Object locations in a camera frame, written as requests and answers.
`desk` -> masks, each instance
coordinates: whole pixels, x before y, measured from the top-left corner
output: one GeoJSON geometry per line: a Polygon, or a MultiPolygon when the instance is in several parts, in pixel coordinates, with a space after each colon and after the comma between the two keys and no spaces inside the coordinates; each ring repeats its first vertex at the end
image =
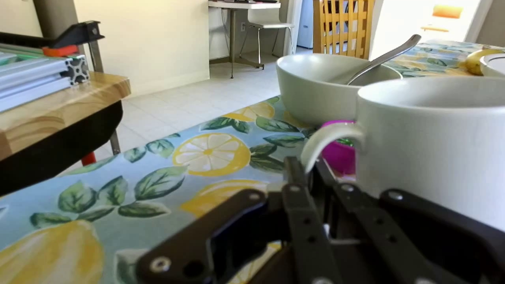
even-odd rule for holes
{"type": "Polygon", "coordinates": [[[230,62],[230,79],[233,79],[233,65],[235,65],[235,13],[240,9],[277,9],[281,3],[229,3],[229,2],[208,2],[208,8],[227,9],[227,19],[230,22],[229,30],[229,55],[227,62],[230,62]]]}
{"type": "Polygon", "coordinates": [[[0,193],[49,178],[109,140],[128,95],[126,77],[91,73],[82,85],[0,112],[0,193]]]}
{"type": "MultiPolygon", "coordinates": [[[[478,47],[423,43],[389,66],[468,76],[461,62],[478,47]]],[[[0,279],[131,282],[135,257],[229,194],[279,189],[304,137],[276,96],[0,197],[0,279]]]]}

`white bowl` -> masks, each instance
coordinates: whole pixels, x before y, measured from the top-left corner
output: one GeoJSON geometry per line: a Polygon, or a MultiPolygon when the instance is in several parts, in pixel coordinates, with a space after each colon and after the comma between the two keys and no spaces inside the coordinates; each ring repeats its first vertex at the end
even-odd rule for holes
{"type": "Polygon", "coordinates": [[[330,54],[295,54],[276,62],[281,101],[287,112],[304,126],[317,128],[328,120],[353,120],[356,93],[361,85],[401,79],[386,66],[378,66],[355,85],[331,82],[333,77],[366,63],[356,57],[330,54]]]}
{"type": "Polygon", "coordinates": [[[479,71],[484,76],[505,76],[505,54],[490,54],[481,57],[479,71]]]}

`lemon print tablecloth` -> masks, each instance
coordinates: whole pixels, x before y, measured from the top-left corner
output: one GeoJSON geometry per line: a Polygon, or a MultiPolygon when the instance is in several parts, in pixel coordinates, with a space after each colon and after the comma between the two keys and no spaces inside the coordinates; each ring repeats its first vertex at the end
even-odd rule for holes
{"type": "MultiPolygon", "coordinates": [[[[388,65],[405,77],[465,74],[478,47],[424,43],[388,65]]],[[[243,188],[279,189],[304,140],[271,98],[3,196],[0,282],[135,282],[145,249],[243,188]]]]}

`metal spoon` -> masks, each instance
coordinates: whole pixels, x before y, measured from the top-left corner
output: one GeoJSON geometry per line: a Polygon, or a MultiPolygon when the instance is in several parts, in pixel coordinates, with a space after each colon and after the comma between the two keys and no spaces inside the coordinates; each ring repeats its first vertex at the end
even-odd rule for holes
{"type": "Polygon", "coordinates": [[[419,39],[421,39],[419,35],[413,35],[413,36],[408,38],[408,41],[402,43],[396,49],[391,49],[391,51],[382,54],[380,57],[374,58],[372,62],[367,62],[367,63],[358,66],[356,69],[352,69],[350,73],[347,73],[344,76],[339,76],[339,79],[336,79],[333,82],[342,82],[344,85],[350,85],[352,82],[355,82],[363,74],[375,69],[378,65],[386,63],[386,62],[393,60],[394,57],[407,52],[416,43],[419,43],[419,39]]]}

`tiled floor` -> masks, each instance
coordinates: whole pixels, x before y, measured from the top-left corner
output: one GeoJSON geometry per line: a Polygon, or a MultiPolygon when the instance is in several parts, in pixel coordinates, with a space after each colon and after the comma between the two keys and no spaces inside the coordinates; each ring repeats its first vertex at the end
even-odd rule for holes
{"type": "MultiPolygon", "coordinates": [[[[265,69],[235,63],[233,79],[229,63],[217,63],[210,66],[210,80],[124,99],[118,126],[121,150],[279,95],[276,58],[265,55],[263,60],[265,69]]],[[[110,156],[110,145],[102,145],[94,155],[98,159],[110,156]]]]}

